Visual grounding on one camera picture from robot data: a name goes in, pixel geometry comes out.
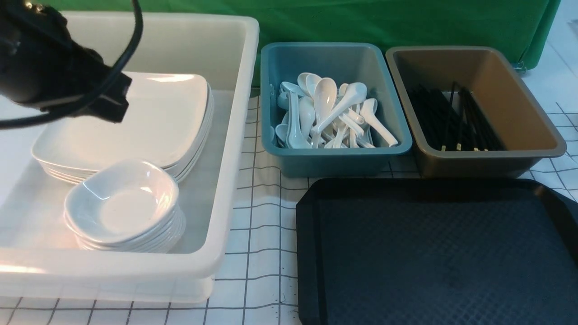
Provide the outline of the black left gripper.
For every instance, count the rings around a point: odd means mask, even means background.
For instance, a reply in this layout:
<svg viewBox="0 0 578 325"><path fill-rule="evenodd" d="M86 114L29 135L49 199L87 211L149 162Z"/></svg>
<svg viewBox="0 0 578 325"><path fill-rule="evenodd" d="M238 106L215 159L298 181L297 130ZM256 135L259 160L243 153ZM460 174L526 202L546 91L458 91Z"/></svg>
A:
<svg viewBox="0 0 578 325"><path fill-rule="evenodd" d="M54 7L28 0L1 2L1 95L39 111L8 123L52 123L93 116L121 123L129 107L131 78L122 70L133 41L114 65L71 37L67 19Z"/></svg>

